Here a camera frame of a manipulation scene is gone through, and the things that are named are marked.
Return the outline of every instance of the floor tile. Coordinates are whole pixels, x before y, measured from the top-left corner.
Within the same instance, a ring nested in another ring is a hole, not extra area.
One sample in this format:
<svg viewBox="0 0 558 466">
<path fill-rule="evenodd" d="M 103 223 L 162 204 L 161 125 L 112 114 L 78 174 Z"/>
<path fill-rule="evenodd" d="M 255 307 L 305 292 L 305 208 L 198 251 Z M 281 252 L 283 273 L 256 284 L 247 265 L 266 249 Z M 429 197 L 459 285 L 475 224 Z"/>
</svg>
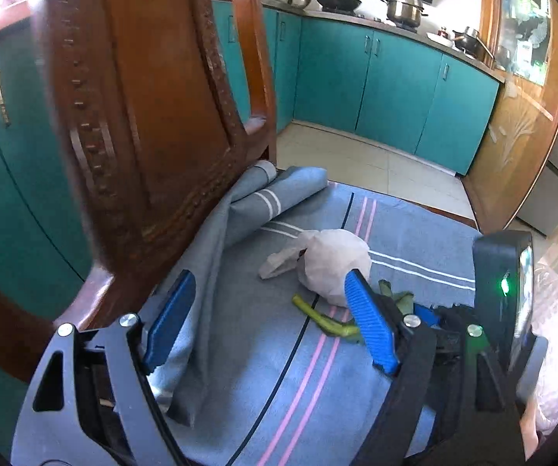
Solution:
<svg viewBox="0 0 558 466">
<path fill-rule="evenodd" d="M 424 183 L 411 180 L 404 174 L 389 172 L 389 194 L 469 219 L 473 218 L 470 206 L 465 202 L 443 194 Z"/>
<path fill-rule="evenodd" d="M 294 124 L 289 138 L 292 143 L 298 142 L 303 146 L 333 152 L 376 168 L 388 168 L 388 151 L 348 136 Z"/>
<path fill-rule="evenodd" d="M 468 201 L 460 179 L 404 156 L 389 153 L 389 171 L 403 174 L 455 199 Z"/>
<path fill-rule="evenodd" d="M 329 180 L 378 193 L 387 192 L 388 173 L 385 169 L 336 153 L 292 143 L 278 144 L 277 159 L 282 169 L 289 166 L 319 166 L 327 170 Z"/>
<path fill-rule="evenodd" d="M 319 166 L 329 179 L 474 219 L 460 180 L 348 136 L 292 123 L 279 135 L 280 168 Z"/>
</svg>

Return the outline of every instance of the countertop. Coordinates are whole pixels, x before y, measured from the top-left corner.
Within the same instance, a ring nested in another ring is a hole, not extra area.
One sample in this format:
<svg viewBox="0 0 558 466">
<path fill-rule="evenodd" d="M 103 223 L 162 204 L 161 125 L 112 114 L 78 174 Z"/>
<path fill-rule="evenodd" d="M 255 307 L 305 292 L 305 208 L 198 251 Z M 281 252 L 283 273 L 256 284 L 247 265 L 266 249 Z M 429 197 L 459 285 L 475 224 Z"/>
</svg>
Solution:
<svg viewBox="0 0 558 466">
<path fill-rule="evenodd" d="M 433 40 L 430 40 L 429 38 L 424 37 L 423 35 L 420 35 L 418 33 L 412 33 L 410 31 L 396 28 L 395 26 L 389 26 L 388 24 L 379 23 L 371 19 L 364 19 L 361 17 L 334 14 L 332 12 L 296 9 L 291 5 L 288 5 L 283 2 L 278 2 L 276 0 L 261 0 L 261 4 L 262 6 L 268 7 L 269 9 L 277 9 L 277 10 L 281 10 L 282 12 L 292 13 L 303 17 L 311 17 L 316 19 L 329 19 L 332 21 L 342 21 L 344 23 L 355 24 L 356 26 L 363 26 L 365 28 L 371 28 L 373 30 L 384 31 L 386 33 L 393 33 L 395 35 L 399 35 L 400 37 L 408 38 L 415 42 L 419 42 L 427 47 L 431 47 L 432 49 L 436 49 L 438 51 L 444 52 L 449 56 L 453 56 L 456 59 L 459 59 L 460 61 L 481 71 L 482 73 L 485 73 L 489 77 L 492 77 L 492 79 L 496 80 L 497 82 L 505 83 L 505 75 L 503 72 L 492 70 L 491 68 L 488 68 L 481 61 L 468 57 L 463 52 L 452 49 L 451 47 L 446 47 L 437 42 L 434 42 Z"/>
</svg>

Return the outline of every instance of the blue gripper pad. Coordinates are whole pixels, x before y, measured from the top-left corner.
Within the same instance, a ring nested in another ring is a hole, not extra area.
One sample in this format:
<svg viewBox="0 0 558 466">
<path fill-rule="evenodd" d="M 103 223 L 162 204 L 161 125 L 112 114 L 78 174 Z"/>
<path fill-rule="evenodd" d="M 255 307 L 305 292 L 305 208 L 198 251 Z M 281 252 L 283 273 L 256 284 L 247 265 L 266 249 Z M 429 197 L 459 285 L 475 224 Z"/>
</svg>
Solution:
<svg viewBox="0 0 558 466">
<path fill-rule="evenodd" d="M 165 364 L 186 316 L 193 306 L 196 287 L 194 275 L 184 270 L 167 292 L 165 306 L 147 332 L 142 363 L 146 375 Z"/>
<path fill-rule="evenodd" d="M 346 275 L 343 290 L 374 364 L 380 366 L 387 375 L 394 375 L 399 367 L 395 350 L 399 333 L 394 321 L 398 317 L 402 320 L 402 314 L 391 298 L 372 291 L 358 270 L 352 270 Z"/>
<path fill-rule="evenodd" d="M 431 308 L 415 303 L 414 310 L 415 315 L 419 317 L 419 319 L 423 320 L 427 325 L 431 327 L 433 325 L 438 325 L 439 318 Z"/>
</svg>

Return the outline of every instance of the white plastic bag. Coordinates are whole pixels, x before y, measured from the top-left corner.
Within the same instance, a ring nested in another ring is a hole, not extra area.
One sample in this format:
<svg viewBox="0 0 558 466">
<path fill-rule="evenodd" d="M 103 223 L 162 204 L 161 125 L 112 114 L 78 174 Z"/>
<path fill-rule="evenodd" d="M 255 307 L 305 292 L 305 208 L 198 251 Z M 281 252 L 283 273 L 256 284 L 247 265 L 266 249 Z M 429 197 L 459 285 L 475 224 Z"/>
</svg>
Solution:
<svg viewBox="0 0 558 466">
<path fill-rule="evenodd" d="M 534 333 L 548 340 L 548 350 L 535 388 L 536 427 L 550 433 L 558 423 L 558 274 L 546 264 L 535 266 Z"/>
<path fill-rule="evenodd" d="M 369 250 L 362 239 L 344 229 L 303 231 L 285 249 L 268 256 L 259 269 L 259 276 L 271 278 L 296 268 L 298 280 L 307 289 L 317 292 L 332 305 L 346 307 L 343 282 L 348 272 L 355 269 L 366 280 L 370 279 Z"/>
</svg>

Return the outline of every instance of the cabinet door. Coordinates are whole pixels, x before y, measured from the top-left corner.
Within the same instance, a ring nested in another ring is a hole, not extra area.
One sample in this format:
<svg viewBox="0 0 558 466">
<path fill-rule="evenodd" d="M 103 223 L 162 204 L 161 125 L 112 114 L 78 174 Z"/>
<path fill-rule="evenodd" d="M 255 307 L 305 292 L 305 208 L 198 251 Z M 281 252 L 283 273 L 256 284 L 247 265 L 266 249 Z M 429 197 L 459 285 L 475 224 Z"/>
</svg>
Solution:
<svg viewBox="0 0 558 466">
<path fill-rule="evenodd" d="M 377 31 L 357 135 L 414 154 L 432 104 L 441 56 L 430 47 Z"/>
<path fill-rule="evenodd" d="M 275 73 L 276 51 L 277 51 L 277 28 L 278 10 L 264 8 L 264 25 L 266 27 L 266 43 L 268 44 L 268 55 L 270 57 L 270 68 Z"/>
<path fill-rule="evenodd" d="M 246 121 L 251 115 L 251 101 L 249 99 L 247 73 L 244 70 L 242 50 L 238 42 L 238 32 L 233 16 L 233 5 L 231 2 L 213 0 L 212 8 L 219 42 L 221 42 L 223 60 L 227 69 L 227 79 L 229 80 L 229 87 L 231 87 L 231 95 L 236 103 L 240 119 Z M 273 71 L 275 69 L 277 14 L 276 10 L 264 9 L 268 54 Z"/>
<path fill-rule="evenodd" d="M 279 13 L 275 93 L 277 99 L 277 132 L 294 117 L 298 57 L 301 49 L 301 21 L 297 15 Z"/>
<path fill-rule="evenodd" d="M 27 208 L 0 156 L 0 290 L 25 310 L 54 319 L 81 285 Z M 5 455 L 25 391 L 23 383 L 0 370 L 0 451 Z"/>
<path fill-rule="evenodd" d="M 417 156 L 466 174 L 482 141 L 499 83 L 443 55 Z"/>
<path fill-rule="evenodd" d="M 354 132 L 373 31 L 303 19 L 294 118 Z"/>
<path fill-rule="evenodd" d="M 0 37 L 0 151 L 35 219 L 85 278 L 89 246 L 50 127 L 28 22 Z"/>
</svg>

